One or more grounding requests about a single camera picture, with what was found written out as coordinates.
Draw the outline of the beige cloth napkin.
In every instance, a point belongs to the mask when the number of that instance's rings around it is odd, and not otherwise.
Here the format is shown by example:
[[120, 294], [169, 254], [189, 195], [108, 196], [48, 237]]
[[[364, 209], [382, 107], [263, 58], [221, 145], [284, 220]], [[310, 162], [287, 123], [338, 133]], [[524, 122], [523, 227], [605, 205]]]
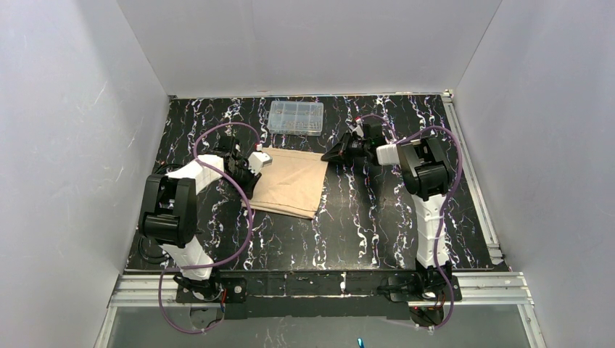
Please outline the beige cloth napkin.
[[321, 203], [328, 163], [314, 152], [271, 147], [263, 151], [272, 164], [261, 170], [251, 208], [312, 220]]

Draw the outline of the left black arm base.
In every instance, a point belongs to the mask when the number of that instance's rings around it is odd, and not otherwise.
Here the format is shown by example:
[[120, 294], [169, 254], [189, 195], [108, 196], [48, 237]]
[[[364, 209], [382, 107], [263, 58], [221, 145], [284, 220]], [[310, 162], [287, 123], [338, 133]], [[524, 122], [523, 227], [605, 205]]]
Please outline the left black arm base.
[[210, 278], [195, 281], [175, 277], [178, 284], [176, 301], [178, 303], [223, 302], [225, 304], [243, 303], [247, 298], [247, 282], [244, 278]]

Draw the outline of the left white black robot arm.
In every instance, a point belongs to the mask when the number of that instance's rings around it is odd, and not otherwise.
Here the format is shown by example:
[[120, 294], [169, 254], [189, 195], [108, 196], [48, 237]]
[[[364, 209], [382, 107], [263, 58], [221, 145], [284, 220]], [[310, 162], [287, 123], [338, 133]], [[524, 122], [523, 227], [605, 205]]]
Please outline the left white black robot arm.
[[211, 183], [230, 178], [247, 199], [260, 180], [261, 171], [273, 158], [258, 144], [247, 156], [239, 140], [224, 136], [217, 147], [169, 173], [148, 176], [138, 221], [139, 233], [157, 243], [177, 264], [183, 277], [205, 281], [213, 260], [199, 243], [197, 195]]

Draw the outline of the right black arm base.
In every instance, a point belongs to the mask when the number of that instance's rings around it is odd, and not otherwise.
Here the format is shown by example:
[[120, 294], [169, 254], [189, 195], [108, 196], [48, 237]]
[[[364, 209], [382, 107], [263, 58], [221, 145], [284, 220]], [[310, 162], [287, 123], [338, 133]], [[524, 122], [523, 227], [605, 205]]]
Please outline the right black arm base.
[[391, 302], [417, 302], [438, 305], [443, 302], [461, 301], [463, 295], [456, 277], [448, 282], [440, 274], [425, 278], [419, 273], [405, 273], [383, 278], [376, 287], [376, 293]]

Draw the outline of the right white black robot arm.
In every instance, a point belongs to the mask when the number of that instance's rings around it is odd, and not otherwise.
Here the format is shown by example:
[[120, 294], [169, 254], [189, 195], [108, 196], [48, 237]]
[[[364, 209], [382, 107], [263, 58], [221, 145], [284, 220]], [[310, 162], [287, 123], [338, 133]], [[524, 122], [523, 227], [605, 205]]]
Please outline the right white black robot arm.
[[388, 140], [382, 117], [356, 118], [341, 138], [321, 156], [323, 162], [350, 163], [362, 157], [377, 166], [398, 166], [418, 218], [417, 261], [424, 269], [444, 266], [442, 208], [455, 173], [437, 138], [419, 135], [411, 140]]

